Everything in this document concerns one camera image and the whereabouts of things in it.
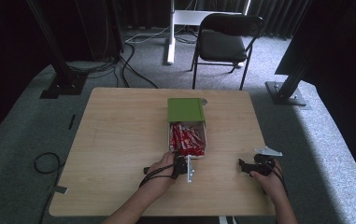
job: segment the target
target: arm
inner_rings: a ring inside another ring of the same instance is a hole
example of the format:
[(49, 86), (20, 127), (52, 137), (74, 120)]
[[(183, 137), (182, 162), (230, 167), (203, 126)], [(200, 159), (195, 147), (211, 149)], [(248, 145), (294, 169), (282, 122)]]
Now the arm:
[[(163, 158), (152, 164), (149, 173), (174, 162), (174, 154), (165, 153)], [(171, 175), (173, 167), (160, 172), (158, 175)], [(166, 193), (175, 180), (168, 177), (157, 177), (149, 180), (140, 187), (119, 209), (102, 222), (102, 224), (135, 224), (146, 209)]]
[[(274, 170), (282, 175), (280, 172), (280, 165), (276, 161), (276, 166), (279, 168)], [(250, 174), (262, 185), (263, 189), (270, 196), (276, 209), (278, 224), (297, 224), (296, 216), (294, 215), (291, 202), (289, 202), (285, 189), (279, 178), (271, 173), (268, 176), (261, 175), (257, 172), (250, 172)]]

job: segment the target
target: green box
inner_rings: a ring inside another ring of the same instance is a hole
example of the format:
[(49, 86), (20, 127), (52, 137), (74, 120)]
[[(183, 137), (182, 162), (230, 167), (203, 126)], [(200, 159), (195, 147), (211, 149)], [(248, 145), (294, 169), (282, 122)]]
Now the green box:
[(204, 99), (200, 98), (169, 98), (168, 121), (203, 121), (205, 122)]
[[(206, 100), (202, 98), (169, 98), (168, 99), (168, 145), (171, 124), (180, 122), (182, 125), (198, 130), (199, 137), (203, 140), (204, 153), (206, 149), (206, 130), (203, 105)], [(191, 156), (199, 159), (204, 156)]]

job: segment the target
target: gray carpet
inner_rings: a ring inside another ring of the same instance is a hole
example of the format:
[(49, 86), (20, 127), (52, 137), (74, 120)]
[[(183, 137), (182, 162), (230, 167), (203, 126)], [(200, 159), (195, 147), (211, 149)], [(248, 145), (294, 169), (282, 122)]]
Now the gray carpet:
[[(284, 153), (284, 170), (292, 206), (300, 223), (356, 223), (356, 163), (319, 98), (314, 86), (302, 82), (299, 91), (308, 106), (274, 105), (265, 81), (284, 81), (274, 76), (290, 41), (262, 37), (254, 45), (244, 90), (248, 91), (265, 143)], [(129, 62), (159, 88), (190, 89), (189, 68), (193, 45), (177, 42), (175, 63), (166, 65), (167, 41), (153, 38), (133, 44)], [(128, 58), (131, 49), (125, 48)], [(76, 66), (96, 63), (75, 62)], [(74, 140), (85, 105), (95, 87), (123, 87), (120, 67), (113, 72), (90, 74), (79, 96), (40, 100), (54, 76), (51, 66), (39, 73), (0, 125), (0, 223), (38, 223), (55, 174), (34, 169), (36, 156), (55, 152), (64, 161)], [(200, 66), (197, 89), (238, 90), (243, 69), (226, 74), (230, 67)], [(144, 79), (125, 70), (131, 88), (152, 88)], [(76, 118), (70, 127), (72, 116)], [(42, 168), (55, 166), (41, 161)], [(43, 223), (99, 223), (103, 217), (52, 217)], [(239, 217), (239, 223), (274, 223), (272, 217)]]

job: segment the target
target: desk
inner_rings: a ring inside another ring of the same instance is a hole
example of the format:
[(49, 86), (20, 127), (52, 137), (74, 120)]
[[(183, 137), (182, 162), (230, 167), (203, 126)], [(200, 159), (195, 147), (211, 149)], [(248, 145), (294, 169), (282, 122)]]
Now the desk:
[(53, 216), (107, 216), (138, 188), (143, 168), (168, 150), (167, 98), (205, 98), (206, 155), (193, 160), (192, 183), (180, 176), (144, 216), (273, 216), (262, 188), (243, 174), (264, 141), (249, 94), (96, 88), (85, 109), (55, 193)]
[[(249, 1), (245, 1), (244, 12), (248, 10)], [(167, 62), (173, 64), (175, 61), (175, 25), (197, 25), (209, 14), (215, 11), (193, 11), (193, 10), (175, 10), (175, 0), (171, 0), (171, 25)], [(242, 14), (237, 12), (223, 12), (229, 14)]]

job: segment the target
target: open box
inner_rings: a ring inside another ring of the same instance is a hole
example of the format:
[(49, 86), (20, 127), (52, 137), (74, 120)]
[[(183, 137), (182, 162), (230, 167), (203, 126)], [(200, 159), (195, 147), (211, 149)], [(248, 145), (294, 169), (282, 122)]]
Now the open box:
[(206, 122), (201, 98), (168, 99), (168, 145), (192, 159), (205, 156)]

